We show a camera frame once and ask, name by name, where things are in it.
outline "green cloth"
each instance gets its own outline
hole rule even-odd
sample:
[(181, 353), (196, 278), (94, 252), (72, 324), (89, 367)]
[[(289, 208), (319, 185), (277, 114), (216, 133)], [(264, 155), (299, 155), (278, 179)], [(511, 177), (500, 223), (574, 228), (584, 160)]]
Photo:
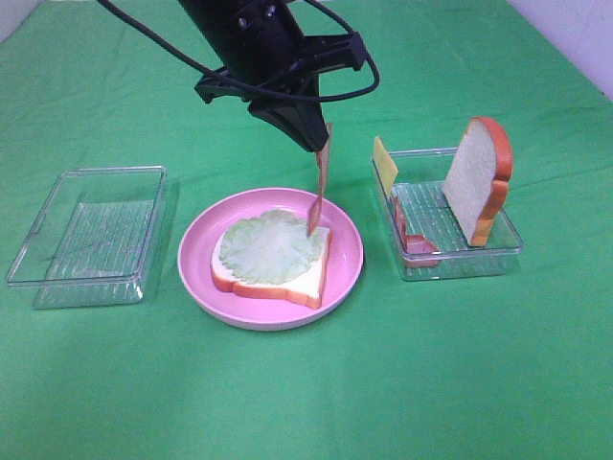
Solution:
[[(188, 54), (218, 59), (178, 2), (120, 1)], [(177, 192), (156, 295), (32, 310), (0, 287), (0, 458), (613, 458), (613, 105), (501, 0), (338, 0), (382, 75), (324, 106), (327, 197), (362, 235), (347, 300), (255, 333), (204, 312), (176, 251), (202, 210), (317, 169), (236, 99), (95, 2), (44, 2), (0, 45), (0, 270), (57, 175), (162, 164)], [(292, 3), (307, 34), (339, 28)], [(322, 77), (324, 94), (368, 72)], [(457, 145), (473, 115), (515, 153), (505, 209), (526, 247), (498, 277), (400, 280), (370, 156)]]

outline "black cable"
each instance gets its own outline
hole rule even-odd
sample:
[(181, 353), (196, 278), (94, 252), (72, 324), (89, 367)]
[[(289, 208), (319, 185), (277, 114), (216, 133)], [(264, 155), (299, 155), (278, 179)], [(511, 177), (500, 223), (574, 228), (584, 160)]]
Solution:
[[(378, 87), (379, 82), (380, 82), (380, 76), (379, 76), (378, 69), (376, 68), (376, 64), (373, 61), (373, 58), (371, 57), (371, 55), (367, 53), (366, 62), (368, 63), (369, 67), (371, 68), (371, 71), (373, 72), (373, 82), (369, 86), (366, 86), (362, 89), (350, 91), (347, 93), (337, 94), (333, 96), (316, 96), (316, 97), (315, 96), (300, 96), (300, 95), (295, 95), (295, 94), (286, 94), (286, 93), (282, 93), (279, 91), (273, 91), (270, 89), (265, 89), (265, 88), (261, 88), (258, 86), (254, 86), (248, 83), (243, 83), (240, 80), (225, 77), (219, 74), (218, 72), (211, 70), (210, 68), (206, 67), (205, 65), (196, 61), (195, 59), (187, 56), (181, 50), (179, 50), (178, 48), (176, 48), (175, 46), (167, 42), (162, 36), (154, 32), (153, 30), (151, 30), (149, 27), (147, 27), (142, 22), (139, 22), (134, 17), (127, 14), (125, 11), (115, 6), (109, 0), (97, 0), (97, 2), (103, 7), (105, 7), (114, 16), (124, 21), (124, 23), (136, 29), (141, 34), (145, 35), (146, 37), (150, 38), (155, 43), (157, 43), (159, 46), (164, 48), (168, 53), (178, 58), (182, 62), (186, 63), (187, 65), (191, 66), (193, 69), (197, 70), (201, 74), (215, 81), (219, 81), (229, 86), (233, 86), (235, 88), (242, 89), (243, 91), (247, 91), (255, 95), (266, 96), (269, 98), (279, 99), (283, 101), (301, 101), (301, 102), (308, 102), (308, 103), (334, 103), (334, 102), (345, 101), (347, 99), (352, 99), (358, 96), (368, 94), (374, 91)], [(323, 12), (329, 18), (333, 19), (348, 33), (353, 32), (352, 27), (345, 20), (343, 20), (335, 12), (321, 5), (316, 0), (305, 0), (305, 2), (310, 4), (312, 7), (316, 8), (320, 12)]]

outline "plastic tray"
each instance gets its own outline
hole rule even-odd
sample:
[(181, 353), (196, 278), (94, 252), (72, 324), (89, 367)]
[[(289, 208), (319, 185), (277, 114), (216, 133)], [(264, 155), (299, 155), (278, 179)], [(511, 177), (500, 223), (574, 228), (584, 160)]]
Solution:
[(159, 241), (164, 167), (64, 172), (9, 272), (39, 309), (140, 302)]
[[(398, 176), (389, 197), (383, 191), (379, 171), (375, 183), (397, 267), (406, 281), (500, 275), (518, 266), (523, 242), (504, 209), (496, 216), (484, 247), (466, 243), (453, 216), (442, 185), (456, 148), (390, 152)], [(395, 219), (395, 200), (406, 217), (407, 233), (424, 235), (438, 250), (410, 252), (401, 242)]]

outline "pink plate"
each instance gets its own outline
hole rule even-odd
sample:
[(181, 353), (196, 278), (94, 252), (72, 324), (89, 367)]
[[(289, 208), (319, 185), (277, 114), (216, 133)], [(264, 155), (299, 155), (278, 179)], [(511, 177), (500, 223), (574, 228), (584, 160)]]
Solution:
[(352, 290), (364, 261), (360, 234), (349, 216), (324, 199), (320, 225), (332, 230), (322, 306), (317, 310), (285, 300), (248, 299), (221, 292), (211, 280), (211, 254), (221, 234), (242, 218), (278, 208), (306, 218), (316, 195), (297, 189), (256, 189), (228, 196), (198, 216), (179, 245), (178, 265), (193, 299), (212, 316), (233, 326), (278, 331), (304, 326), (330, 313)]

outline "standing bread slice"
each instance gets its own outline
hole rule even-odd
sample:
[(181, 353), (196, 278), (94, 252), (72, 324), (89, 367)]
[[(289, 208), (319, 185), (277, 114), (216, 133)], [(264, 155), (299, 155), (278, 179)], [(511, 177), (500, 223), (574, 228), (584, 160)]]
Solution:
[(511, 142), (490, 117), (474, 117), (458, 146), (443, 193), (471, 246), (485, 246), (509, 192)]

